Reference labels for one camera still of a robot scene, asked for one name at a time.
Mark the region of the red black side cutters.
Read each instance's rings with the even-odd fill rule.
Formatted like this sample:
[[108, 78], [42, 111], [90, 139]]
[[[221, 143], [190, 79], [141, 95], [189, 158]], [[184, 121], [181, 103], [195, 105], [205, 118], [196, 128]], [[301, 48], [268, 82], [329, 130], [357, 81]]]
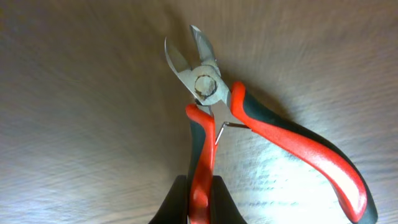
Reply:
[[185, 110], [192, 134], [187, 175], [188, 222], [211, 223], [213, 169], [223, 132], [216, 127], [211, 108], [222, 102], [237, 119], [237, 128], [250, 129], [319, 171], [333, 187], [350, 222], [376, 223], [378, 214], [373, 196], [351, 160], [327, 139], [261, 104], [243, 83], [227, 86], [207, 36], [196, 26], [190, 26], [190, 31], [200, 56], [197, 67], [191, 67], [170, 41], [164, 42], [169, 67], [195, 99]]

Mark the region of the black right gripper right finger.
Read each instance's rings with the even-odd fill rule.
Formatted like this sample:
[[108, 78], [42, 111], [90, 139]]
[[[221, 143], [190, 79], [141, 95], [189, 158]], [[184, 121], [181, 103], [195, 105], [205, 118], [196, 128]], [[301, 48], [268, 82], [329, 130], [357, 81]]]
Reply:
[[210, 220], [211, 224], [247, 224], [219, 175], [213, 176]]

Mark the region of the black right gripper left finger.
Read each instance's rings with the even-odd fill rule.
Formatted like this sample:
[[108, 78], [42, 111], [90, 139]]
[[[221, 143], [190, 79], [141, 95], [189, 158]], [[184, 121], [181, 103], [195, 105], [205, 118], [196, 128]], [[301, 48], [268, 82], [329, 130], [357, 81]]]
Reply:
[[149, 224], [187, 224], [187, 176], [178, 175]]

